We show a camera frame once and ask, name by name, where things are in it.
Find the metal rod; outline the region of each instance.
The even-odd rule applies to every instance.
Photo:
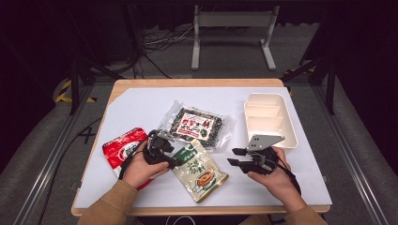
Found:
[[[341,146],[339,150],[342,154],[345,165],[351,173],[357,189],[360,192],[360,196],[362,197],[374,224],[389,225],[382,209],[380,208],[380,205],[377,202],[374,193],[372,192],[372,189],[368,183],[365,174],[360,168],[360,165],[357,162],[348,144],[348,141],[346,140],[343,132],[340,129],[339,123],[333,115],[329,114],[328,106],[324,103],[325,94],[322,92],[322,89],[319,86],[313,86],[313,91],[318,100],[318,103],[322,107],[325,116],[328,118],[329,124],[331,125],[333,132],[335,133],[335,136]]]
[[[82,97],[80,102],[85,102],[88,99],[91,90],[93,89],[92,86],[85,86],[82,92]],[[82,111],[81,104],[73,115],[68,117],[66,124],[64,125],[61,134],[56,141],[52,152],[50,153],[46,163],[43,166],[43,169],[38,174],[38,178],[36,179],[35,184],[32,186],[32,189],[27,196],[23,207],[20,210],[20,213],[15,218],[14,223],[15,225],[27,224],[29,218],[31,218],[33,212],[35,211],[38,201],[40,200],[41,195],[44,192],[44,189],[47,187],[48,182],[50,181],[52,175],[54,174],[55,166],[60,160],[62,156],[62,150],[65,146],[65,141],[67,140],[73,125],[75,124],[77,118],[79,117],[80,112]]]
[[[326,91],[326,105],[329,109],[330,114],[334,114],[333,111],[333,96],[334,96],[334,83],[336,80],[336,71],[333,61],[330,62],[329,76],[328,76],[328,87]]]
[[[302,66],[302,67],[299,67],[299,68],[295,69],[295,71],[293,71],[293,72],[291,72],[291,73],[289,73],[289,74],[284,75],[283,77],[281,77],[281,81],[284,82],[284,83],[285,83],[285,82],[288,82],[289,80],[291,80],[291,79],[297,77],[298,75],[300,75],[301,73],[303,73],[305,70],[317,66],[317,65],[318,65],[319,63],[321,63],[323,60],[325,60],[325,59],[324,59],[324,58],[315,59],[315,60],[313,60],[313,61],[307,63],[306,65],[304,65],[304,66]]]

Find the wire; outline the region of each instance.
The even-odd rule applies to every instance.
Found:
[[[128,65],[126,65],[126,66],[124,66],[124,67],[117,68],[117,69],[111,70],[111,71],[112,71],[113,73],[116,73],[116,74],[119,74],[119,75],[120,75],[121,73],[128,71],[130,68],[132,68],[132,64],[128,64]],[[91,70],[91,72],[93,72],[95,76],[103,76],[103,75],[106,75],[105,73],[100,72],[100,71],[93,71],[93,70]]]
[[[193,220],[193,218],[190,217],[190,216],[182,216],[182,217],[179,217],[178,219],[176,219],[176,221],[173,223],[173,225],[176,225],[176,223],[177,223],[180,219],[182,219],[182,218],[188,218],[188,219],[192,222],[193,225],[196,225],[195,220]],[[170,219],[170,216],[167,218],[166,224],[165,224],[165,225],[167,225],[167,223],[169,222],[169,219]]]
[[[68,144],[67,147],[65,148],[64,152],[62,153],[61,157],[59,158],[58,162],[56,163],[54,173],[53,173],[53,175],[52,175],[52,177],[51,177],[51,182],[50,182],[49,190],[48,190],[48,192],[47,192],[46,200],[45,200],[45,202],[44,202],[43,209],[41,210],[40,218],[38,219],[38,224],[41,224],[41,222],[42,222],[42,220],[43,220],[43,218],[44,218],[44,213],[45,213],[45,211],[46,211],[46,209],[47,209],[47,205],[48,205],[48,202],[49,202],[49,200],[50,200],[50,196],[51,196],[52,189],[53,189],[53,186],[54,186],[55,177],[56,177],[56,174],[58,173],[59,165],[61,164],[61,161],[62,161],[62,159],[64,158],[64,155],[67,153],[68,149],[69,149],[70,146],[73,144],[73,142],[74,142],[79,136],[81,136],[86,130],[88,130],[92,125],[94,125],[95,123],[97,123],[100,119],[102,119],[102,117],[100,117],[100,118],[94,120],[93,122],[91,122],[90,124],[88,124],[82,131],[80,131],[79,133],[77,133],[76,136],[69,142],[69,144]]]
[[[276,162],[274,162],[272,160],[269,160],[269,159],[266,159],[266,158],[264,159],[264,161],[270,162],[270,163],[278,166],[279,168],[281,168],[290,177],[290,180],[291,180],[293,186],[296,188],[296,190],[298,191],[299,195],[301,195],[301,188],[299,187],[299,182],[296,179],[296,176],[291,171],[289,171],[287,169],[286,165],[282,166],[279,163],[276,163]]]
[[[134,79],[137,78],[137,75],[144,79],[144,78],[145,78],[145,77],[144,77],[144,68],[143,68],[143,65],[141,64],[141,60],[138,59],[138,60],[137,60],[137,63],[138,63],[138,64],[140,65],[140,67],[141,67],[141,72],[138,70],[138,68],[135,67],[135,65],[133,65],[131,68],[132,68],[132,71],[133,71],[133,73],[134,73]]]
[[[135,147],[132,149],[132,151],[129,153],[129,155],[126,157],[126,159],[122,162],[122,164],[120,165],[120,174],[118,179],[121,180],[123,179],[124,173],[126,171],[126,169],[129,167],[132,158],[135,156],[136,151],[138,150],[138,148],[141,146],[141,144],[143,144],[151,135],[152,135],[152,131],[150,131],[140,142],[138,142],[137,145],[135,145]]]
[[[284,165],[284,167],[287,169],[287,166],[286,166],[286,164],[284,164],[283,160],[281,160],[281,158],[278,157],[278,156],[276,156],[276,158],[277,158],[277,159]]]
[[[153,53],[154,51],[165,51],[174,44],[180,43],[186,39],[192,40],[192,38],[188,38],[186,36],[189,36],[191,34],[191,30],[193,29],[193,26],[191,26],[188,30],[184,31],[182,34],[178,35],[176,32],[174,32],[170,37],[167,37],[171,32],[167,32],[162,38],[159,38],[157,35],[157,39],[152,39],[152,37],[149,37],[149,41],[144,44],[145,48],[145,53]]]
[[[166,75],[146,54],[144,54],[144,56],[145,56],[145,58],[147,59],[147,60],[149,60],[149,62],[151,63],[151,64],[153,64],[153,66],[155,66],[155,68],[157,68],[160,72],[161,72],[161,74],[163,74],[166,78],[170,78],[170,79],[173,79],[172,77],[170,77],[170,76],[168,76],[168,75]]]

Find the green snack package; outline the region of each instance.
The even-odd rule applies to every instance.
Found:
[[[175,167],[173,172],[196,203],[201,203],[228,179],[228,174],[220,171],[211,155],[197,139],[179,150],[174,158],[184,161],[184,164]]]

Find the gray floor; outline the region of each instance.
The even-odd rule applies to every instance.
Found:
[[[298,67],[316,25],[276,27],[270,49],[276,71],[269,71],[258,44],[264,31],[249,29],[243,34],[225,30],[209,30],[201,36],[201,61],[198,71],[191,70],[192,42],[185,40],[164,52],[154,52],[148,56],[167,75],[174,78],[280,78],[290,68]],[[145,58],[141,59],[144,77],[162,78],[159,71]],[[132,77],[131,70],[122,74]],[[355,109],[347,99],[344,89],[337,82],[334,109],[335,115],[325,113],[323,101],[319,100],[319,89],[311,87],[300,76],[286,83],[292,87],[295,104],[301,124],[314,151],[321,173],[328,178],[327,187],[333,205],[325,214],[331,225],[341,224],[398,224],[398,200],[394,190],[398,189],[398,179],[360,121]],[[103,115],[108,97],[112,91],[112,80],[98,77],[89,96],[97,98],[96,103],[85,103],[76,123],[65,139],[66,146],[74,136],[90,122]],[[70,103],[59,102],[56,107],[35,127],[22,143],[14,158],[0,176],[0,224],[12,224],[18,216],[31,188],[54,146],[59,141],[63,127],[68,122]],[[367,184],[377,203],[369,205],[366,196],[360,191],[356,173],[352,171],[344,156],[344,144],[333,129],[336,121],[358,162]],[[99,123],[92,126],[97,132]],[[84,143],[85,137],[77,138],[68,148],[59,171],[41,224],[75,224],[77,218],[70,213],[76,194],[73,184],[79,184],[84,172],[94,138]],[[34,205],[28,224],[38,224],[47,189]],[[373,206],[379,206],[385,218],[373,216]]]

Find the black curtain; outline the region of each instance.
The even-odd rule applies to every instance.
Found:
[[[69,58],[37,2],[2,1],[0,15],[1,172],[54,107],[53,91],[67,76]]]
[[[398,174],[398,16],[392,1],[363,1],[358,32],[337,62],[344,90],[375,143]]]

